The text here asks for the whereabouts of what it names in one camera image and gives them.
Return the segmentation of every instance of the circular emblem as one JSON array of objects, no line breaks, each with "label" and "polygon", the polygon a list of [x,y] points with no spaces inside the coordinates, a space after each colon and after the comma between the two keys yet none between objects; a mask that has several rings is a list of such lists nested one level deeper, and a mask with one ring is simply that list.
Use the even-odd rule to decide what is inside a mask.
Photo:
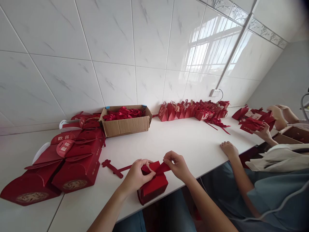
[{"label": "circular emblem", "polygon": [[16,201],[21,202],[21,203],[38,202],[38,201],[44,200],[48,196],[49,194],[45,192],[25,193],[25,194],[19,195],[16,198]]},{"label": "circular emblem", "polygon": [[66,182],[63,185],[63,188],[67,190],[80,189],[82,187],[85,187],[86,184],[87,184],[87,181],[85,180],[71,180],[71,181]]}]

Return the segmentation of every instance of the decorative border tile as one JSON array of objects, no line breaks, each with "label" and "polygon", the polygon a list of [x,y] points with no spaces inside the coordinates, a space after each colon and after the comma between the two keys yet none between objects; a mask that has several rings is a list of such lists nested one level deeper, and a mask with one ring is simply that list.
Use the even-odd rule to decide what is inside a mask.
[{"label": "decorative border tile", "polygon": [[239,6],[233,4],[229,17],[243,26],[248,18],[248,14]]},{"label": "decorative border tile", "polygon": [[209,0],[208,5],[226,16],[229,16],[233,3],[229,0]]},{"label": "decorative border tile", "polygon": [[277,35],[275,32],[271,31],[265,25],[257,21],[255,18],[252,18],[249,27],[249,30],[255,32],[256,34],[262,36],[266,40],[270,41],[271,43],[277,45],[278,47],[284,49],[288,44],[283,38]]}]

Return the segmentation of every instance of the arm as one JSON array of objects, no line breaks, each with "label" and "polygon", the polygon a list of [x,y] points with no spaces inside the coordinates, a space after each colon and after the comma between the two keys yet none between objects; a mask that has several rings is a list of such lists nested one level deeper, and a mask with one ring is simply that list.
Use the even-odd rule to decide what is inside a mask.
[{"label": "arm", "polygon": [[208,231],[237,231],[231,221],[212,201],[205,190],[189,171],[184,158],[173,151],[166,153],[163,159],[175,176],[188,187],[195,205],[208,227]]},{"label": "arm", "polygon": [[289,107],[284,105],[276,105],[276,106],[282,110],[283,116],[288,123],[290,124],[299,123],[298,117],[291,111]]},{"label": "arm", "polygon": [[270,131],[269,131],[269,125],[264,122],[262,129],[260,129],[259,131],[252,131],[250,130],[253,134],[256,134],[257,136],[259,136],[261,139],[263,139],[266,143],[268,143],[271,147],[277,145],[278,143],[273,140],[273,138],[270,135]]},{"label": "arm", "polygon": [[254,205],[250,201],[250,198],[247,196],[247,193],[251,191],[252,189],[254,189],[254,185],[252,184],[251,180],[247,176],[241,164],[241,161],[239,159],[238,150],[229,141],[221,143],[220,147],[224,151],[224,153],[228,156],[231,162],[234,178],[235,178],[237,187],[239,189],[239,192],[245,201],[245,204],[247,205],[247,207],[249,208],[253,216],[256,218],[259,218],[261,216],[260,213],[257,211],[257,209],[254,207]]},{"label": "arm", "polygon": [[94,220],[87,232],[111,232],[119,216],[120,210],[127,196],[137,191],[143,184],[150,181],[155,172],[149,173],[147,176],[142,174],[142,166],[151,161],[147,159],[138,159],[130,168],[122,184],[116,189],[112,197]]}]

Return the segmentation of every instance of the electrical outlet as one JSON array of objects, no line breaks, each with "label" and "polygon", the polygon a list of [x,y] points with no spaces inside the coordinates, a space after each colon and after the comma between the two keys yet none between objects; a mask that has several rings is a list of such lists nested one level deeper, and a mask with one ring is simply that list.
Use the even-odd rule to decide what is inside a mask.
[{"label": "electrical outlet", "polygon": [[220,95],[220,92],[221,90],[216,90],[216,89],[213,89],[211,92],[210,92],[210,97],[218,97]]}]

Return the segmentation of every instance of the white table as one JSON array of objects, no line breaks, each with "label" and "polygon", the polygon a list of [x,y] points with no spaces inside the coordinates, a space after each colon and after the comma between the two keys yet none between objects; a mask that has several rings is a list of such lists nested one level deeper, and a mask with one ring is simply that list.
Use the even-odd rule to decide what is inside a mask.
[{"label": "white table", "polygon": [[[13,179],[21,176],[32,164],[36,152],[59,130],[47,130],[0,136],[0,191]],[[59,197],[29,206],[21,206],[0,198],[0,231],[45,232],[60,205]]]},{"label": "white table", "polygon": [[[239,153],[263,142],[258,136],[239,129],[238,122],[230,117],[238,109],[229,108],[229,117],[222,120],[224,124],[231,125],[226,129],[231,135],[214,126],[217,131],[196,118],[160,122],[155,117],[147,132],[107,139],[100,162],[109,159],[118,169],[140,158],[162,163],[165,153],[173,150],[184,156],[189,170],[198,178],[228,160],[219,147],[221,142],[232,142]],[[271,133],[275,135],[277,131],[272,130]],[[125,201],[118,221],[184,186],[172,171],[165,175],[169,184],[163,194],[144,206],[139,203],[137,194],[132,194]],[[86,231],[122,181],[111,170],[101,167],[94,186],[64,195],[49,232]]]}]

